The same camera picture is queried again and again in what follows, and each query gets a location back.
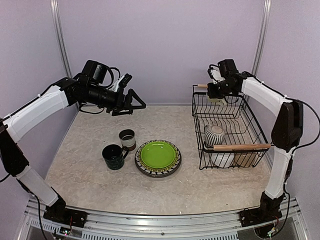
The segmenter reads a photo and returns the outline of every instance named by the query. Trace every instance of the metal wire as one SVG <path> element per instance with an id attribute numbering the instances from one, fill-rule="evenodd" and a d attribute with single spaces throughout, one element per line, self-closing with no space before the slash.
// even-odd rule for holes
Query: metal wire
<path id="1" fill-rule="evenodd" d="M 224 102 L 212 102 L 206 92 L 195 92 L 193 86 L 192 116 L 194 120 L 198 153 L 199 169 L 255 167 L 264 154 L 269 150 L 226 150 L 216 151 L 205 141 L 206 125 L 219 126 L 225 132 L 223 145 L 266 144 L 267 138 L 263 133 L 257 118 L 250 109 L 244 96 L 227 96 Z M 234 154 L 233 161 L 227 166 L 223 158 Z"/>

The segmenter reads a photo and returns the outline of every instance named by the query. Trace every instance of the mug handle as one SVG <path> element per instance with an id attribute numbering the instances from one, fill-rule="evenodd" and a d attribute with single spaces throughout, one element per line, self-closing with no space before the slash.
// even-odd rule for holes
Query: mug handle
<path id="1" fill-rule="evenodd" d="M 126 151 L 126 153 L 123 155 L 123 159 L 125 159 L 129 153 L 129 148 L 127 148 L 126 146 L 123 146 L 122 151 Z"/>

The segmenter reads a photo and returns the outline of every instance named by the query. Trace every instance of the beige table surface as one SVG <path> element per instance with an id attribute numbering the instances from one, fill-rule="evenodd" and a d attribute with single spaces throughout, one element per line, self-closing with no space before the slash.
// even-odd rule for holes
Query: beige table surface
<path id="1" fill-rule="evenodd" d="M 154 139 L 175 144 L 182 154 L 180 168 L 165 178 L 148 177 L 137 169 L 133 151 L 120 170 L 108 169 L 102 150 L 109 144 L 120 145 L 118 134 L 127 128 L 135 131 L 136 149 Z M 255 168 L 199 170 L 199 163 L 190 106 L 148 106 L 115 117 L 80 112 L 46 180 L 68 205 L 107 212 L 198 214 L 260 204 L 270 176 L 264 159 Z"/>

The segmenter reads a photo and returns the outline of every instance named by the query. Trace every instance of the patterned plate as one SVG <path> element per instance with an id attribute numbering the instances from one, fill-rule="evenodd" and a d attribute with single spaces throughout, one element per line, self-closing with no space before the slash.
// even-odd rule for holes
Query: patterned plate
<path id="1" fill-rule="evenodd" d="M 153 142 L 164 142 L 164 143 L 171 145 L 174 148 L 176 156 L 175 156 L 175 160 L 173 161 L 172 164 L 170 164 L 169 166 L 167 166 L 165 168 L 151 168 L 151 167 L 147 166 L 146 164 L 144 164 L 143 161 L 141 161 L 142 149 L 146 145 L 148 145 L 149 143 L 153 143 Z M 173 174 L 179 168 L 179 166 L 181 165 L 181 162 L 182 162 L 182 158 L 181 158 L 181 153 L 180 153 L 179 149 L 171 142 L 165 141 L 165 140 L 151 140 L 151 141 L 147 141 L 146 143 L 142 144 L 138 148 L 138 150 L 135 153 L 134 162 L 135 162 L 136 167 L 143 174 L 145 174 L 149 177 L 153 177 L 153 178 L 164 178 L 166 176 Z"/>

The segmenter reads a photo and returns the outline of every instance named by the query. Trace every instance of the gray cup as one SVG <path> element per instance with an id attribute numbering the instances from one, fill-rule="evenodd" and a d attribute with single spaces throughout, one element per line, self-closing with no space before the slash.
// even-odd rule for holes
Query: gray cup
<path id="1" fill-rule="evenodd" d="M 123 130 L 119 133 L 119 138 L 123 147 L 127 147 L 129 151 L 136 148 L 135 132 L 131 129 Z"/>

